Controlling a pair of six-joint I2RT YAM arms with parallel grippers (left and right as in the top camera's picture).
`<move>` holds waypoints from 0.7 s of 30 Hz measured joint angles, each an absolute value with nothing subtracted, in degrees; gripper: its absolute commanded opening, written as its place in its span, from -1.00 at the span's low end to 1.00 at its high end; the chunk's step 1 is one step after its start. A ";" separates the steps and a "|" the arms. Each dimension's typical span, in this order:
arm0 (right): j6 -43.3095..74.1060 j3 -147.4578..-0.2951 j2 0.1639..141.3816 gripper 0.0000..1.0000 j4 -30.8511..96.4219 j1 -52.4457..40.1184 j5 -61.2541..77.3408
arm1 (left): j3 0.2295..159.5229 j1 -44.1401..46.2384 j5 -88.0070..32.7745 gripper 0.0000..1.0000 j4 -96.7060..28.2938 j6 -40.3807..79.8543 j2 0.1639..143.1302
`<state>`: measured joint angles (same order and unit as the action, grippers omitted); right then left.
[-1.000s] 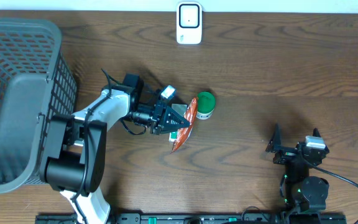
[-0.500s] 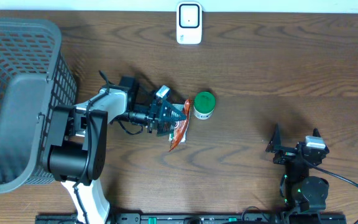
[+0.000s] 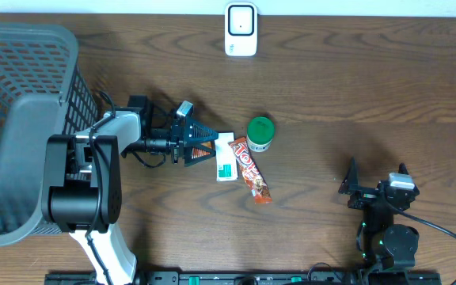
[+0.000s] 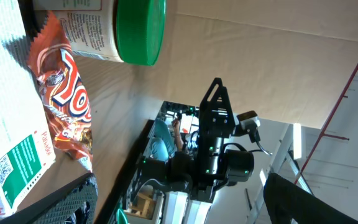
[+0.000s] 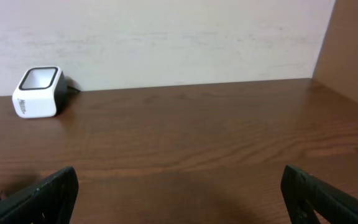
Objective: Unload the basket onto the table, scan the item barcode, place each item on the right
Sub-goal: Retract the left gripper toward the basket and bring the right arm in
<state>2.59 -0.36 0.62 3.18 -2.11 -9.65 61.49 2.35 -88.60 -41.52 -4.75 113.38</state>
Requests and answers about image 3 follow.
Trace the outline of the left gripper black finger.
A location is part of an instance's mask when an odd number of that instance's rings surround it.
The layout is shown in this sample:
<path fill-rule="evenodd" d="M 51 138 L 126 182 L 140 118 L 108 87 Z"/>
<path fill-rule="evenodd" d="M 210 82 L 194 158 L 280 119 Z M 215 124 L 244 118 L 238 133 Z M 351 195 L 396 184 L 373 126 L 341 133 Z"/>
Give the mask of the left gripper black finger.
<path fill-rule="evenodd" d="M 219 138 L 219 133 L 213 129 L 194 120 L 192 117 L 185 119 L 184 142 L 185 143 L 205 143 L 215 141 Z"/>
<path fill-rule="evenodd" d="M 196 146 L 186 147 L 184 149 L 184 166 L 193 166 L 213 158 L 215 155 L 215 147 L 212 142 L 203 142 Z"/>

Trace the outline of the white green medicine box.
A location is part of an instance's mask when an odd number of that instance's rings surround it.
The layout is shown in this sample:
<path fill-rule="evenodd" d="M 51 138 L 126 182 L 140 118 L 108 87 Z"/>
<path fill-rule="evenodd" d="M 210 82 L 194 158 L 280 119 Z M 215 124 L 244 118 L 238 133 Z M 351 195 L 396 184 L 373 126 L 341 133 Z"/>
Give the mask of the white green medicine box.
<path fill-rule="evenodd" d="M 215 140 L 216 180 L 218 182 L 238 179 L 238 165 L 229 143 L 234 141 L 233 132 L 219 133 Z"/>

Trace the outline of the orange chocolate bar wrapper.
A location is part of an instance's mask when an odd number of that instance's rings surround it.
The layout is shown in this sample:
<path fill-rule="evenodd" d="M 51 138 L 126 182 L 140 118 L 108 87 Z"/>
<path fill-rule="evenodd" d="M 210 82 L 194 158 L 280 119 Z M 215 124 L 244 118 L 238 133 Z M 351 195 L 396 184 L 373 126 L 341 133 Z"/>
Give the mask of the orange chocolate bar wrapper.
<path fill-rule="evenodd" d="M 236 139 L 229 142 L 228 145 L 234 153 L 241 169 L 241 174 L 254 198 L 254 202 L 262 204 L 271 203 L 272 197 L 268 185 L 253 160 L 246 138 Z"/>

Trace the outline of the green lid white jar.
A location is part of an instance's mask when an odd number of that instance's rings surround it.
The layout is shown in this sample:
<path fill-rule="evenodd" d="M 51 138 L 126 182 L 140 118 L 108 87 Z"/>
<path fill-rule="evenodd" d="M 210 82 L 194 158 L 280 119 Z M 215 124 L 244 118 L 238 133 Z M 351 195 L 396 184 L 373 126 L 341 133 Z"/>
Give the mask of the green lid white jar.
<path fill-rule="evenodd" d="M 247 127 L 247 143 L 249 149 L 254 152 L 266 151 L 275 135 L 274 123 L 265 116 L 253 118 Z"/>

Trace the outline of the orange tissue pack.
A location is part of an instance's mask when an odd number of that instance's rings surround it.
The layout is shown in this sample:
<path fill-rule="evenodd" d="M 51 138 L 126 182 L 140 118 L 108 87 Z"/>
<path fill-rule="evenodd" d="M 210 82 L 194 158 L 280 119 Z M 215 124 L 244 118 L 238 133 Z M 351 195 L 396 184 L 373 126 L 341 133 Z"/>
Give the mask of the orange tissue pack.
<path fill-rule="evenodd" d="M 203 142 L 192 148 L 192 158 L 206 160 L 215 156 L 215 147 L 212 142 Z"/>

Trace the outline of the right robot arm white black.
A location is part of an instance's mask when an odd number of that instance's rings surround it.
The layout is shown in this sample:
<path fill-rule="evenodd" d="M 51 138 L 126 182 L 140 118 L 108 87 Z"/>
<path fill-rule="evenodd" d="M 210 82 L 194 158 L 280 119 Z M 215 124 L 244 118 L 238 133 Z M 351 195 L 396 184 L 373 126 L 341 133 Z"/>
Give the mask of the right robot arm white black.
<path fill-rule="evenodd" d="M 415 265 L 419 234 L 411 226 L 394 222 L 394 216 L 409 209 L 420 194 L 405 164 L 401 163 L 397 172 L 369 188 L 359 184 L 358 169 L 352 159 L 338 192 L 349 196 L 349 208 L 363 212 L 355 242 L 369 265 L 379 270 L 401 270 Z"/>

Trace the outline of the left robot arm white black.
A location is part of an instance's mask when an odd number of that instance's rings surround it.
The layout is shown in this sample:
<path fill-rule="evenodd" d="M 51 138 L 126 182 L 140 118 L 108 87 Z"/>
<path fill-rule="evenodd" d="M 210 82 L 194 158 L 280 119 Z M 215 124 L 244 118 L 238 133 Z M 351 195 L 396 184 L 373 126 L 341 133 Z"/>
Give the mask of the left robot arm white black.
<path fill-rule="evenodd" d="M 122 206 L 120 159 L 132 154 L 160 154 L 164 160 L 191 166 L 216 155 L 217 131 L 192 117 L 183 101 L 161 111 L 145 95 L 113 105 L 92 127 L 47 141 L 41 210 L 44 218 L 68 233 L 84 249 L 95 271 L 87 275 L 48 275 L 47 284 L 145 284 L 136 255 L 117 222 Z"/>

